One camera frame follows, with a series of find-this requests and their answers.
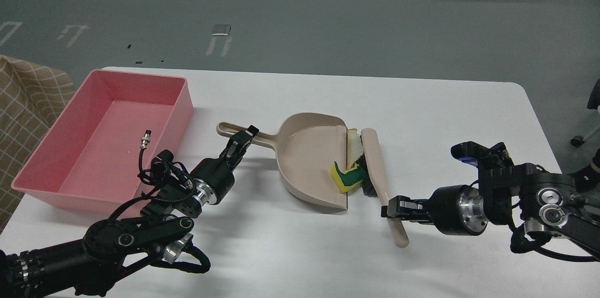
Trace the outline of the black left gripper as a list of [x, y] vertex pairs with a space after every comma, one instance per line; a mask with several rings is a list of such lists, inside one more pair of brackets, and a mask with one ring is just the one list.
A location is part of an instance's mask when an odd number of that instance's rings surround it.
[[236, 132], [228, 140], [219, 158], [205, 158], [192, 170], [191, 176], [194, 179], [204, 181], [212, 189], [216, 198], [212, 204], [220, 204], [233, 187], [233, 171], [242, 161], [258, 133], [259, 129], [253, 125]]

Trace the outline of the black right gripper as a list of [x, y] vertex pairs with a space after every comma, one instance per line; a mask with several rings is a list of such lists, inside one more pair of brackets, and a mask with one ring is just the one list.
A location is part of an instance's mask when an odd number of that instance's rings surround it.
[[435, 226], [451, 236], [480, 236], [489, 222], [483, 211], [483, 197], [477, 188], [468, 185], [440, 187], [428, 200], [394, 196], [381, 206], [381, 217]]

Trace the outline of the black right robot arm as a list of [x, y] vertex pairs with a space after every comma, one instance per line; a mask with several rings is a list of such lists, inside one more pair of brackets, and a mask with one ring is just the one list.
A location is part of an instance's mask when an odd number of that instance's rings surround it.
[[503, 142], [492, 147], [463, 142], [450, 153], [477, 168], [475, 182], [440, 187], [427, 199], [394, 196], [381, 207], [381, 217], [432, 225], [454, 236], [480, 236], [488, 224], [506, 225], [513, 253], [599, 261], [599, 202], [579, 193], [572, 176], [516, 165]]

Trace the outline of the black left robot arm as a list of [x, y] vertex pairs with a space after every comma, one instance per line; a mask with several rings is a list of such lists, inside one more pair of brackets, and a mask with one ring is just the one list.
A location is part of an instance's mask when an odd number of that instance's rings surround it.
[[141, 139], [138, 177], [152, 186], [128, 200], [84, 237], [20, 254], [1, 253], [1, 296], [44, 298], [73, 288], [75, 295], [104, 297], [120, 280], [147, 266], [206, 273], [211, 263], [193, 244], [192, 229], [204, 205], [219, 204], [234, 184], [240, 164], [259, 129], [241, 128], [217, 158], [192, 171], [164, 150], [143, 168], [151, 131]]

